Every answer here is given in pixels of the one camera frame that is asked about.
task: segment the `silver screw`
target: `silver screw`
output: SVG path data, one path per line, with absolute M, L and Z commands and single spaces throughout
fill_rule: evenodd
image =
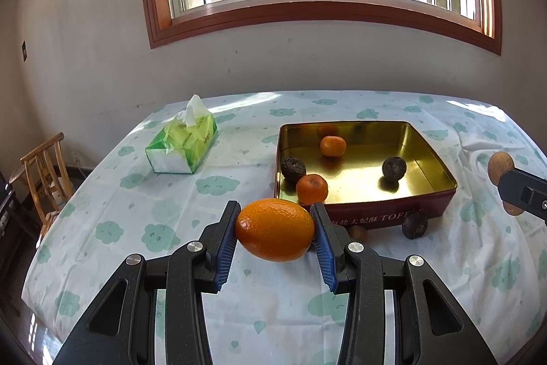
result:
M 191 241 L 186 246 L 186 249 L 190 252 L 198 252 L 199 250 L 203 249 L 203 245 L 199 241 Z
M 421 258 L 420 256 L 410 256 L 409 262 L 412 266 L 422 266 L 423 258 Z
M 125 263 L 127 263 L 129 266 L 138 265 L 140 262 L 141 262 L 141 256 L 139 254 L 131 254 L 129 257 L 125 259 Z
M 363 245 L 361 245 L 360 243 L 356 241 L 352 241 L 349 245 L 347 245 L 347 248 L 351 252 L 363 252 L 363 249 L 365 249 Z

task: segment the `dark floor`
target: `dark floor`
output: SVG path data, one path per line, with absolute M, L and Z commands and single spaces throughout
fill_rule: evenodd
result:
M 71 178 L 75 189 L 81 180 Z M 36 219 L 36 212 L 31 211 Z M 51 365 L 62 343 L 21 300 L 28 268 L 36 254 L 37 238 L 10 219 L 0 238 L 0 315 L 37 365 Z

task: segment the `tissue box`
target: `tissue box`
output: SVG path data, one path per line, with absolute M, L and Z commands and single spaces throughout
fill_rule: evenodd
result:
M 146 156 L 156 173 L 194 173 L 217 132 L 212 113 L 194 95 L 187 109 L 177 114 L 146 147 Z

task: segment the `table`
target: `table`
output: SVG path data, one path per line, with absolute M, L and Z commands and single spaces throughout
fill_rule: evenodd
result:
M 281 125 L 355 119 L 411 123 L 459 184 L 423 238 L 406 239 L 395 226 L 369 231 L 369 245 L 382 256 L 425 257 L 499 363 L 539 328 L 547 310 L 547 229 L 528 213 L 511 217 L 503 211 L 486 165 L 494 152 L 505 150 L 518 168 L 546 177 L 547 158 L 503 111 L 457 98 L 366 91 L 267 92 L 204 103 L 220 133 L 194 175 L 150 168 L 145 146 L 186 103 L 165 106 L 95 168 L 48 232 L 28 271 L 23 300 L 61 340 L 129 254 L 168 255 L 218 221 L 229 199 L 245 206 L 272 196 Z M 158 236 L 147 236 L 152 232 Z M 164 299 L 160 294 L 158 364 L 165 363 Z M 328 292 L 313 253 L 278 264 L 238 245 L 228 283 L 216 296 L 205 294 L 203 304 L 217 365 L 336 362 L 347 296 Z M 389 324 L 387 331 L 392 335 Z M 389 363 L 392 345 L 386 351 Z

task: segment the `wooden window frame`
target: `wooden window frame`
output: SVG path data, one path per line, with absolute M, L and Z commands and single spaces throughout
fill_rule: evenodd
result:
M 485 5 L 481 5 L 481 12 L 477 11 L 477 15 L 481 14 L 485 22 L 482 30 L 475 21 L 458 13 L 414 0 L 239 0 L 205 5 L 175 19 L 171 18 L 169 0 L 143 0 L 143 4 L 151 49 L 192 36 L 246 25 L 285 21 L 359 21 L 425 30 L 500 55 L 501 0 L 481 1 Z

